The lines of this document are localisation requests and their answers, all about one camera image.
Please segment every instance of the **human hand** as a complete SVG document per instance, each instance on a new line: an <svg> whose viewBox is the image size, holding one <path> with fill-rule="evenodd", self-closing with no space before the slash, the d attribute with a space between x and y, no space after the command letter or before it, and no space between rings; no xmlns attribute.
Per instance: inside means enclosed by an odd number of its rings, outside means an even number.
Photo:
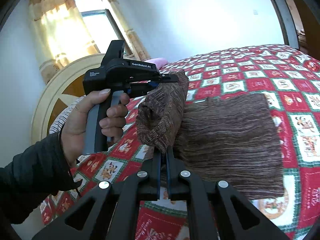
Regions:
<svg viewBox="0 0 320 240"><path fill-rule="evenodd" d="M91 92L76 105L68 116L62 130L61 144L70 166L74 166L76 159L82 154L89 110L94 105L104 102L109 95L110 89ZM129 96L123 93L120 96L121 104L110 107L107 110L107 117L99 122L102 134L113 137L113 142L108 143L109 146L117 142L123 135L122 127L126 124L125 117L128 114L125 105L129 103L129 100Z"/></svg>

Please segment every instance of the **black jacket sleeve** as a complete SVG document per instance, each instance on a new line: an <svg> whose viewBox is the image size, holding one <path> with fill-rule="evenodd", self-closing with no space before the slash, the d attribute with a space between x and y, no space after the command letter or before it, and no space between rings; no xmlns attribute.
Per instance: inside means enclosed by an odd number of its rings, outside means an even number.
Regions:
<svg viewBox="0 0 320 240"><path fill-rule="evenodd" d="M22 223L49 195L75 189L58 133L30 146L0 168L0 208L12 224Z"/></svg>

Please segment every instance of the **metal rivet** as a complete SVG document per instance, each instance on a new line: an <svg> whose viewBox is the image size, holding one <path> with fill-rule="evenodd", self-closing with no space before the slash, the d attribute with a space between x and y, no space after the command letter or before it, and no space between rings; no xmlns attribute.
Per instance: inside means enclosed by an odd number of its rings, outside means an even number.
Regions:
<svg viewBox="0 0 320 240"><path fill-rule="evenodd" d="M219 185L219 187L228 187L229 186L228 182L226 182L225 180L220 180L218 182L218 185Z"/></svg>
<svg viewBox="0 0 320 240"><path fill-rule="evenodd" d="M99 188L105 189L107 187L109 187L110 183L107 181L102 181L99 183Z"/></svg>
<svg viewBox="0 0 320 240"><path fill-rule="evenodd" d="M180 172L180 175L181 175L182 177L187 178L187 177L189 177L189 176L191 175L191 173L190 173L190 171L181 171L181 172Z"/></svg>
<svg viewBox="0 0 320 240"><path fill-rule="evenodd" d="M137 176L139 178L144 178L148 175L148 173L146 171L138 171Z"/></svg>

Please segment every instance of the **pink pillow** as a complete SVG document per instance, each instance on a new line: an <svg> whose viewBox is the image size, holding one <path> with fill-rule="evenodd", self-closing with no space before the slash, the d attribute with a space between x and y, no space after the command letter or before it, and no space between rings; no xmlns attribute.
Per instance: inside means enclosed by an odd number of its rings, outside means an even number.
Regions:
<svg viewBox="0 0 320 240"><path fill-rule="evenodd" d="M168 63L164 57L148 59L145 62L156 64L158 70Z"/></svg>

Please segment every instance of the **folded cloth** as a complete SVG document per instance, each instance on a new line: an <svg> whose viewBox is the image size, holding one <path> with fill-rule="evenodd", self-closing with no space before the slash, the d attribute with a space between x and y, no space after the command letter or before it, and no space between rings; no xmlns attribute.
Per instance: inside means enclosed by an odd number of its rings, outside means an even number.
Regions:
<svg viewBox="0 0 320 240"><path fill-rule="evenodd" d="M177 83L160 83L138 107L137 135L141 143L156 146L162 155L173 145L181 124L189 79L184 70L170 72L179 78Z"/></svg>
<svg viewBox="0 0 320 240"><path fill-rule="evenodd" d="M226 180L248 199L284 194L279 137L263 94L187 105L173 152L188 170Z"/></svg>

